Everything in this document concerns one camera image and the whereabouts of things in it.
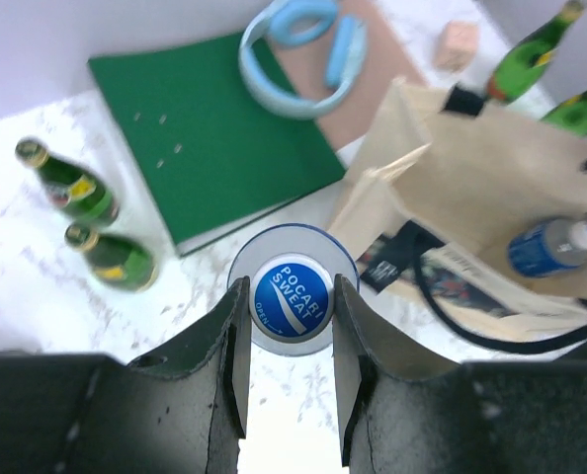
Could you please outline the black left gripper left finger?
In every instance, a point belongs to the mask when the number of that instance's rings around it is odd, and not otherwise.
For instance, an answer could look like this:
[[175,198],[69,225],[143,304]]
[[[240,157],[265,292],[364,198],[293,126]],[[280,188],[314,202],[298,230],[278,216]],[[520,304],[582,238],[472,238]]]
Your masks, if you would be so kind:
[[233,473],[246,436],[247,278],[161,346],[0,352],[0,473]]

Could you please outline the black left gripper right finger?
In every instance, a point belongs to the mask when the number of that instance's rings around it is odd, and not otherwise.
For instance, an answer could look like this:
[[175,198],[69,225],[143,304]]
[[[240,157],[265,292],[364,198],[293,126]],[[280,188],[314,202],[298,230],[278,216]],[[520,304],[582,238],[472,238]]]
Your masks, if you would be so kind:
[[341,460],[353,473],[587,473],[586,361],[456,363],[334,281]]

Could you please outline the Pocari Sweat bottle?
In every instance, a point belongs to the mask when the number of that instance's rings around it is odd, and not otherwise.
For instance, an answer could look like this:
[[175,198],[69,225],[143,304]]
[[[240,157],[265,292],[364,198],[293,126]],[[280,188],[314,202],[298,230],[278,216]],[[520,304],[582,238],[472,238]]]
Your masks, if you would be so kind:
[[519,275],[550,277],[587,264],[587,220],[559,217],[545,220],[514,237],[507,260]]
[[337,239],[309,224],[285,223],[247,241],[227,281],[249,278],[256,345],[279,356],[310,356],[332,344],[337,275],[360,287],[356,263]]

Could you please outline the cream canvas tote bag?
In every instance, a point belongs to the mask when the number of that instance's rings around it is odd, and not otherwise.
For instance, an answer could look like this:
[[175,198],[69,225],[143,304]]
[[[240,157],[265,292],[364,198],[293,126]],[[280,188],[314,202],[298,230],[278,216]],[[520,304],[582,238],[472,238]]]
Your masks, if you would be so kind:
[[393,80],[330,233],[363,280],[424,300],[462,338],[535,355],[587,340],[587,264],[527,277],[509,242],[587,216],[587,140],[460,88]]

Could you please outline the green glass bottle gold cap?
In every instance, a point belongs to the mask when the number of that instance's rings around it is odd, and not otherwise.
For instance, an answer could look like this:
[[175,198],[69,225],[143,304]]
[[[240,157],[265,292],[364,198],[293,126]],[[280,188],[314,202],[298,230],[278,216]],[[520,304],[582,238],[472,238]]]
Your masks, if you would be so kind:
[[92,171],[52,154],[35,138],[22,138],[16,157],[34,170],[48,200],[75,221],[109,226],[120,213],[110,188]]

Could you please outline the green Perrier bottle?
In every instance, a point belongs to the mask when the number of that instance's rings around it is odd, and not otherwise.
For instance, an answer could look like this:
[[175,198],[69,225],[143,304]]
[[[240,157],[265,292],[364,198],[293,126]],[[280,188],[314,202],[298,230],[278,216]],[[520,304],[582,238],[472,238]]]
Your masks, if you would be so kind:
[[526,94],[545,74],[568,29],[587,10],[587,1],[567,1],[544,25],[520,40],[492,71],[485,96],[511,104]]

